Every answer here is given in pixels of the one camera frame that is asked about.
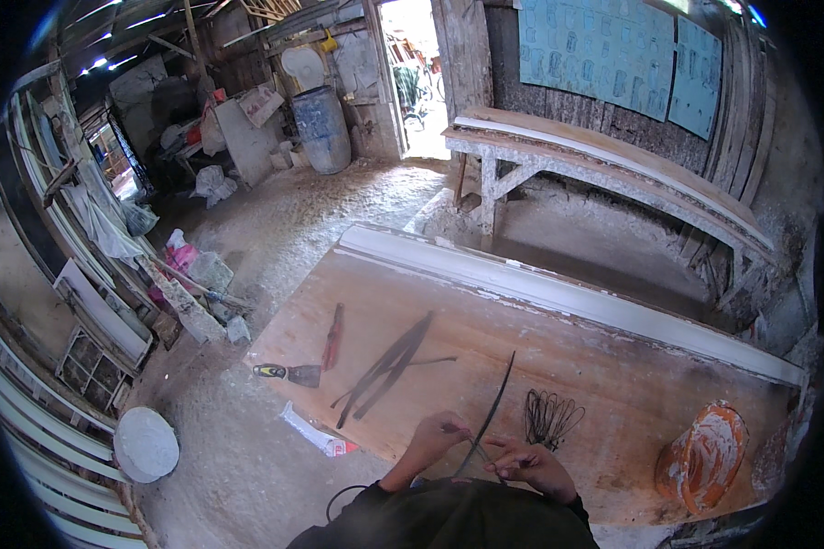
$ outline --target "blue barrel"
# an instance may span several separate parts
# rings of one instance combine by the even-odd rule
[[[332,86],[320,86],[293,96],[293,115],[314,171],[329,175],[352,163],[348,126]]]

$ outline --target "drawing on paper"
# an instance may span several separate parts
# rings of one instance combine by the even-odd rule
[[[669,120],[703,139],[711,135],[721,90],[723,44],[686,17],[678,16],[678,61]]]
[[[665,121],[672,16],[640,0],[523,0],[519,79]]]

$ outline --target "orange bucket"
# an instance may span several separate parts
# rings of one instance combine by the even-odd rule
[[[690,429],[665,445],[656,462],[656,489],[694,515],[713,509],[736,477],[748,428],[726,401],[714,401]]]

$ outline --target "broom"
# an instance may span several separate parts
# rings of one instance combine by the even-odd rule
[[[159,258],[149,258],[155,264],[157,264],[162,269],[165,269],[167,272],[174,275],[174,277],[180,282],[183,282],[186,285],[192,286],[193,289],[198,290],[201,292],[201,295],[204,295],[209,300],[216,301],[218,303],[222,303],[226,307],[234,309],[238,313],[246,314],[246,313],[253,313],[256,311],[256,306],[254,306],[249,301],[244,301],[241,298],[236,298],[228,293],[220,293],[218,291],[211,291],[205,288],[204,286],[198,284],[195,280],[190,279],[188,276],[184,275],[179,270],[171,267],[170,265],[166,264]]]

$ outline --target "dusty floor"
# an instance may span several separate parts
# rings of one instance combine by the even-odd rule
[[[235,272],[229,291],[260,304],[249,318],[255,338],[352,221],[402,228],[443,179],[410,163],[357,161],[327,177],[289,170],[211,210],[204,199],[157,205],[163,218],[150,237],[159,248],[178,226],[188,242],[217,251]],[[154,352],[127,402],[158,410],[181,445],[173,473],[134,489],[163,549],[284,547],[326,522],[336,491],[389,468],[362,450],[320,453],[277,417],[286,401],[241,366],[245,352],[228,343],[199,347],[185,332],[171,351]]]
[[[188,242],[217,251],[235,272],[229,291],[260,305],[249,318],[256,338],[352,221],[406,226],[478,247],[475,211],[453,214],[445,199],[450,193],[440,192],[445,172],[444,164],[428,161],[399,166],[357,161],[329,177],[290,170],[252,192],[239,190],[208,211],[203,199],[156,205],[163,218],[149,236],[159,248],[178,226]],[[633,270],[655,267],[664,286],[700,299],[700,281],[684,274],[674,259],[670,230],[658,223],[631,226],[634,217],[628,214],[614,214],[599,226],[587,218],[609,214],[610,208],[593,213],[606,206],[575,202],[579,199],[568,193],[550,204],[556,200],[551,187],[538,191],[534,185],[528,195],[503,208],[498,251],[536,264],[552,261],[543,266],[585,280],[619,284],[622,276],[604,274],[610,258],[637,247],[644,255]],[[545,238],[539,255],[531,254],[536,242],[522,234]],[[555,248],[556,242],[559,255],[548,254],[545,247]],[[326,504],[336,491],[371,483],[389,467],[363,450],[328,458],[310,445],[277,417],[285,401],[241,365],[246,349],[228,343],[198,346],[184,333],[171,351],[154,352],[126,403],[159,411],[180,442],[176,470],[134,488],[164,549],[286,546],[308,526],[326,522]],[[593,526],[603,547],[654,547],[671,530]]]

